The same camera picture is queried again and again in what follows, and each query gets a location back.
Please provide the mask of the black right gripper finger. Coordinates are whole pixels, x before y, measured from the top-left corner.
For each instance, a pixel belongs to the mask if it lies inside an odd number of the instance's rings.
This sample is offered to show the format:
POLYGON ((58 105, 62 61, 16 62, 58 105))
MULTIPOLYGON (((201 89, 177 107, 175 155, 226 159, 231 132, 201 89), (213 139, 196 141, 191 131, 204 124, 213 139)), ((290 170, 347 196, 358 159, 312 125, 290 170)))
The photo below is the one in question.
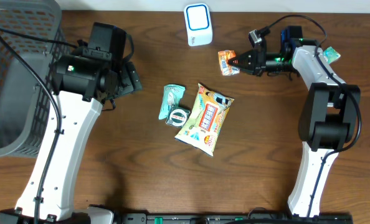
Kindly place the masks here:
POLYGON ((229 60, 229 65, 236 72, 244 72, 249 75, 252 75, 254 73, 254 67, 251 64, 249 64, 247 61, 229 60))
POLYGON ((244 53, 237 54, 236 56, 228 59, 228 62, 251 62, 254 57, 254 50, 248 50, 244 53))

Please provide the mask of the yellow snack bag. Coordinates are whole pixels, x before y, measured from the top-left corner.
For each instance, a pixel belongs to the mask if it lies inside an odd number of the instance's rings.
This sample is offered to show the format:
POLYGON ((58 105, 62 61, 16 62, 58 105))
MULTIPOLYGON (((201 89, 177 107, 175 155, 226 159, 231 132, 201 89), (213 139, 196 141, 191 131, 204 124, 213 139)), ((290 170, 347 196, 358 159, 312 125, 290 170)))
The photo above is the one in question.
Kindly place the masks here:
POLYGON ((175 139, 213 156, 223 122, 234 99, 202 84, 198 84, 198 87, 191 114, 175 139))

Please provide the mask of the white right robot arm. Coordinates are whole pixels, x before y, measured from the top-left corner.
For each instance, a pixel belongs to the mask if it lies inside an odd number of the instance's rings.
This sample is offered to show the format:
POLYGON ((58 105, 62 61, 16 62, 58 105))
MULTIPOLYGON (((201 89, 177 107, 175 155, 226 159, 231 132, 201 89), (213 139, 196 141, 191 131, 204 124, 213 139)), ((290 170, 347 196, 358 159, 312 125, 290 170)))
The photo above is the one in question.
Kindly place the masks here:
POLYGON ((280 51, 267 52, 268 27, 249 32, 252 50, 229 59, 250 75, 292 72, 299 75, 308 96, 298 122, 303 152, 295 187, 288 198, 292 216, 315 218, 331 166, 339 153, 353 146, 361 130, 360 89, 348 85, 326 61, 321 44, 303 37, 300 26, 281 31, 280 51))

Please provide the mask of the round dark green packet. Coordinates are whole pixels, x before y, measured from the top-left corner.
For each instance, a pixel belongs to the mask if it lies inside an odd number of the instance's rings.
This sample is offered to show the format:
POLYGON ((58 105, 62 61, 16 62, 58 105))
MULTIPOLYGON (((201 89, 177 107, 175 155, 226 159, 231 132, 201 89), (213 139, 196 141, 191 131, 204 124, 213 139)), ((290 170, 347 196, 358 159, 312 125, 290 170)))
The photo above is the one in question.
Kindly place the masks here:
POLYGON ((173 106, 169 111, 165 123, 169 126, 181 128, 186 124, 190 113, 191 112, 185 108, 182 108, 180 106, 173 106))

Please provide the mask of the mint green snack packet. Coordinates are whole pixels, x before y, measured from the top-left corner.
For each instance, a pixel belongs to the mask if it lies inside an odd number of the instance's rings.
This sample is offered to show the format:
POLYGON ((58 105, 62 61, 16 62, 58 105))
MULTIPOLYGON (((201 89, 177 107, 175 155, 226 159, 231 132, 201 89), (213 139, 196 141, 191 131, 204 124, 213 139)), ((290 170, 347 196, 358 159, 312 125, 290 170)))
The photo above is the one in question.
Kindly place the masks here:
POLYGON ((181 85, 168 84, 164 86, 163 100, 158 119, 168 117, 171 108, 179 105, 185 90, 186 88, 181 85))

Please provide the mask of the small teal white packet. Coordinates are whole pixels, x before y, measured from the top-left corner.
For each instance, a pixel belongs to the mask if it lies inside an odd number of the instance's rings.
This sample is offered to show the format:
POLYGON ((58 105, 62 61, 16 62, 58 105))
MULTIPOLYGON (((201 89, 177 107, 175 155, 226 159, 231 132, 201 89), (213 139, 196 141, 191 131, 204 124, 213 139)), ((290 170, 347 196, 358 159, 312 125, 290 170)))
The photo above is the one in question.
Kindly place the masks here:
POLYGON ((336 62, 341 58, 341 54, 339 54, 334 48, 328 47, 326 50, 323 51, 323 56, 328 64, 336 62))

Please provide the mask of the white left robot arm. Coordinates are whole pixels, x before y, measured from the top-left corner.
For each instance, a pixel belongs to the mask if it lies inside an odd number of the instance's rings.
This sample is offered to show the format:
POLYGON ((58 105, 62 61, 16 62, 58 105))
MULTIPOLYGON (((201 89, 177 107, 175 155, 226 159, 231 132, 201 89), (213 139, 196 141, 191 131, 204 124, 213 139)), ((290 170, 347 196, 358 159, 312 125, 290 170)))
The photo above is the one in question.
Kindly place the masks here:
POLYGON ((60 58, 34 169, 15 207, 0 211, 0 223, 121 222, 119 214, 103 206, 74 209, 74 190, 88 137, 104 103, 142 89, 130 58, 118 63, 94 56, 60 58))

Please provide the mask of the small orange juice carton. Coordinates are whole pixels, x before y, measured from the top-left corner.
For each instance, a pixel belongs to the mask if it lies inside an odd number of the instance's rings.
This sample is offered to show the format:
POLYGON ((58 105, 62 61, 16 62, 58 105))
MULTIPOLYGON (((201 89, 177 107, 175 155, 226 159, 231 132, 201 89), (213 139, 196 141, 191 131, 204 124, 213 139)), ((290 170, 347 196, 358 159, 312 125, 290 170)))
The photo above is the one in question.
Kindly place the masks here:
POLYGON ((236 56, 234 50, 223 50, 218 52, 219 66, 223 76, 233 76, 240 73, 237 67, 229 65, 228 61, 236 56))

